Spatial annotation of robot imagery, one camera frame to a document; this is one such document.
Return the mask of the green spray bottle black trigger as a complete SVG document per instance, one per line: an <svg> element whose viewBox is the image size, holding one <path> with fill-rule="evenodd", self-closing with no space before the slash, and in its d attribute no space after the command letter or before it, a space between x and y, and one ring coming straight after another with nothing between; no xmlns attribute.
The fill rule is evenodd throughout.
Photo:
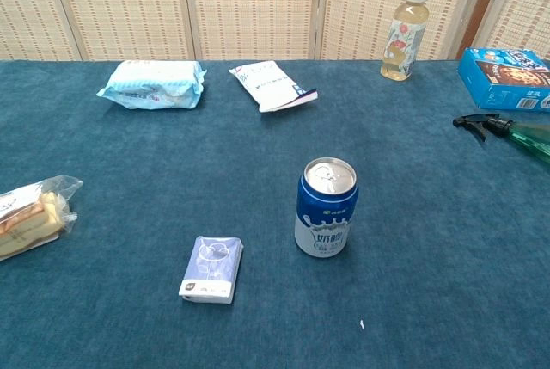
<svg viewBox="0 0 550 369"><path fill-rule="evenodd" d="M513 144L550 167L550 125L526 124L500 114L470 114L455 117L452 124L470 132L480 144L489 132Z"/></svg>

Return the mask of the yellow tea bottle white cap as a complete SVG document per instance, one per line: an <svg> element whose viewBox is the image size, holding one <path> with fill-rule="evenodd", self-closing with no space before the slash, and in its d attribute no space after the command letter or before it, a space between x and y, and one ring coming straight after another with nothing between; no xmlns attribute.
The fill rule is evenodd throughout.
<svg viewBox="0 0 550 369"><path fill-rule="evenodd" d="M405 0L395 10L382 55L384 77L398 82L410 77L430 15L426 1Z"/></svg>

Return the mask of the blue white drink can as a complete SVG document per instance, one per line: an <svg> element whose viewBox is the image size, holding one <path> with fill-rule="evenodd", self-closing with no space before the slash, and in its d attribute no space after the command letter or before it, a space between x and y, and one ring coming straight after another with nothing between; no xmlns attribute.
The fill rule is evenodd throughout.
<svg viewBox="0 0 550 369"><path fill-rule="evenodd" d="M336 157L309 162L297 185L297 246L313 257L337 255L346 246L358 195L357 174L349 163Z"/></svg>

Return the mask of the white snack bag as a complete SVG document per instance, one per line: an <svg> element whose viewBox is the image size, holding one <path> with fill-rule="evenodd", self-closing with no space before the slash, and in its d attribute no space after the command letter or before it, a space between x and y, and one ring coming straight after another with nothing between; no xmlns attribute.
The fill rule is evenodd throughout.
<svg viewBox="0 0 550 369"><path fill-rule="evenodd" d="M316 89L303 89L272 60L239 65L229 73L257 102L261 113L293 108L318 98Z"/></svg>

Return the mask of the blue felt table cover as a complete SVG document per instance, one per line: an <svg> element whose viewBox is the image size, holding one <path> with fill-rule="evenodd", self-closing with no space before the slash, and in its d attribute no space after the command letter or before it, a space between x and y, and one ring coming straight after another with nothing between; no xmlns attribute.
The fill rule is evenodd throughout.
<svg viewBox="0 0 550 369"><path fill-rule="evenodd" d="M268 114L205 67L195 109L135 111L96 95L112 63L0 62L0 193L83 182L0 262L0 369L550 369L550 167L453 126L456 63L282 62L319 97ZM295 240L319 157L359 187L328 258ZM231 304L179 296L198 236L241 239Z"/></svg>

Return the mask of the purple pocket tissue pack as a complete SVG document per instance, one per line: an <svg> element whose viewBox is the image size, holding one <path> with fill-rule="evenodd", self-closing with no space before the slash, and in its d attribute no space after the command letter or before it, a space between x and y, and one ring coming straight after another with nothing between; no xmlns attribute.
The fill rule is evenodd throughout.
<svg viewBox="0 0 550 369"><path fill-rule="evenodd" d="M179 296L195 303L231 304L242 251L238 237L198 236Z"/></svg>

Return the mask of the light blue wet wipes pack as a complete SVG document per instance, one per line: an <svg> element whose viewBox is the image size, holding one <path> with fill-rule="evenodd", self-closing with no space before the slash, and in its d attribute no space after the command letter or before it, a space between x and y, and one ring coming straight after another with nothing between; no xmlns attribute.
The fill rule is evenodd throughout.
<svg viewBox="0 0 550 369"><path fill-rule="evenodd" d="M193 109L206 73L197 61L125 60L96 95L128 109Z"/></svg>

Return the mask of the bamboo folding screen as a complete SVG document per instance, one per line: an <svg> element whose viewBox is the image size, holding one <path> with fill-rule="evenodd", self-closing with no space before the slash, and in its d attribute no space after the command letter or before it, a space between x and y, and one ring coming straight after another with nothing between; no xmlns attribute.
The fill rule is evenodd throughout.
<svg viewBox="0 0 550 369"><path fill-rule="evenodd" d="M403 0L0 0L0 59L379 59ZM421 59L452 59L468 0L428 0ZM550 59L550 0L491 0L472 46Z"/></svg>

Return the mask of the blue cookie box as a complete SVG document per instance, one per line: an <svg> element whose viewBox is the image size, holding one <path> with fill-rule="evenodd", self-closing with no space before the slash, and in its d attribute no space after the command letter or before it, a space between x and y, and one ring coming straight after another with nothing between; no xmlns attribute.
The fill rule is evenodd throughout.
<svg viewBox="0 0 550 369"><path fill-rule="evenodd" d="M531 50L468 48L458 74L478 108L550 114L550 65Z"/></svg>

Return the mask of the plastic wrapped cake slices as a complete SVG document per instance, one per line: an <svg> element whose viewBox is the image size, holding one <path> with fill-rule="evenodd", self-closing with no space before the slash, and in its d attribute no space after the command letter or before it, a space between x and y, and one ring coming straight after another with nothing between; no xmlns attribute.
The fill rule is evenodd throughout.
<svg viewBox="0 0 550 369"><path fill-rule="evenodd" d="M0 261L71 231L78 215L70 198L83 181L57 175L0 194Z"/></svg>

